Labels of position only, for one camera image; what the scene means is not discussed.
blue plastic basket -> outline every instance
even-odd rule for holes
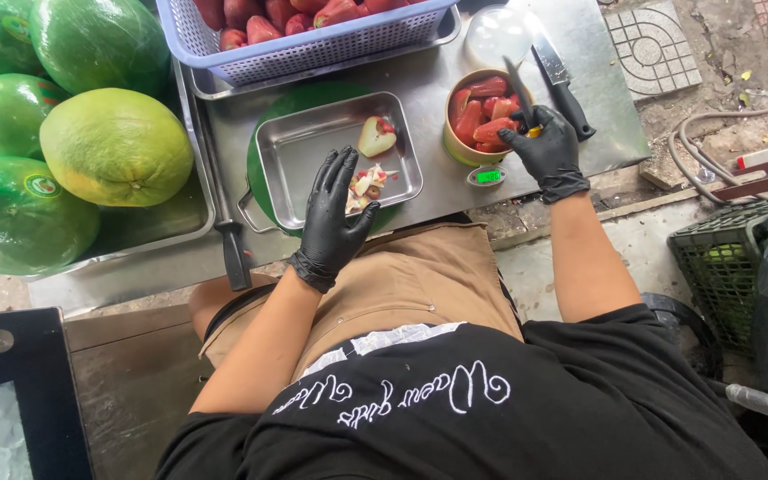
[[[254,84],[381,51],[433,40],[456,0],[426,0],[389,12],[297,33],[240,49],[219,51],[193,0],[158,0],[165,40],[178,60],[207,68],[234,86]]]

left hand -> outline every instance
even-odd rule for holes
[[[350,145],[339,154],[330,151],[313,180],[301,246],[287,260],[299,278],[323,294],[364,245],[380,207],[379,202],[369,202],[354,226],[346,222],[348,185],[356,166],[357,151]]]

tan apron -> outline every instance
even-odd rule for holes
[[[200,355],[217,367],[266,298],[233,313]],[[439,223],[370,240],[322,297],[293,381],[340,342],[406,324],[450,322],[485,325],[522,341],[485,224]]]

black knife handle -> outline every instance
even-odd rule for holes
[[[568,88],[570,82],[561,82],[558,84],[550,85],[550,93],[556,100],[556,104],[561,110],[561,114],[573,125],[573,129],[577,131],[577,140],[583,141],[597,132],[589,121],[585,119],[585,113],[580,106],[580,102],[577,102],[576,97]]]
[[[224,236],[224,268],[229,279],[229,288],[233,291],[251,286],[251,272],[241,245],[241,224],[224,220],[215,224],[215,230]]]

forearm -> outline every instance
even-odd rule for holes
[[[562,320],[580,322],[642,301],[586,192],[550,206],[550,242]]]
[[[321,299],[289,267],[191,411],[263,412],[289,385]]]

